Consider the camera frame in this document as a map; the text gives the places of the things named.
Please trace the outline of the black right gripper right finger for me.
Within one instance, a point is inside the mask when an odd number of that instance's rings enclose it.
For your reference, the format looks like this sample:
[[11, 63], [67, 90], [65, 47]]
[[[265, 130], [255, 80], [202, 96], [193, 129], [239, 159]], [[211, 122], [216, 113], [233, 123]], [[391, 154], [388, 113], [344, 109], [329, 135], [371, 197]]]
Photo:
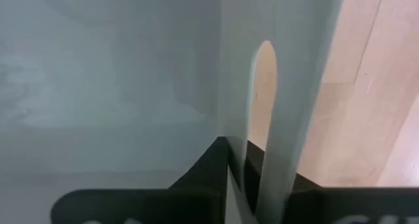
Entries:
[[[264, 151], [248, 140], [246, 162], [244, 166], [244, 183], [247, 202], [253, 214], [255, 214], [257, 206], [263, 160]], [[297, 192], [318, 188], [320, 188], [318, 184], [300, 174], [297, 174], [292, 191]]]

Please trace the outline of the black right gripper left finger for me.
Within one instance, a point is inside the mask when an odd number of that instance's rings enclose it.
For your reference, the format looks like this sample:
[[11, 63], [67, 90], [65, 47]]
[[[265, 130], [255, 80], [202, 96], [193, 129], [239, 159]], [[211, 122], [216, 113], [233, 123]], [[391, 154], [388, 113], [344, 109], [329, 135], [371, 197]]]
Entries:
[[228, 141], [225, 137], [218, 137], [170, 189], [225, 193], [227, 167]]

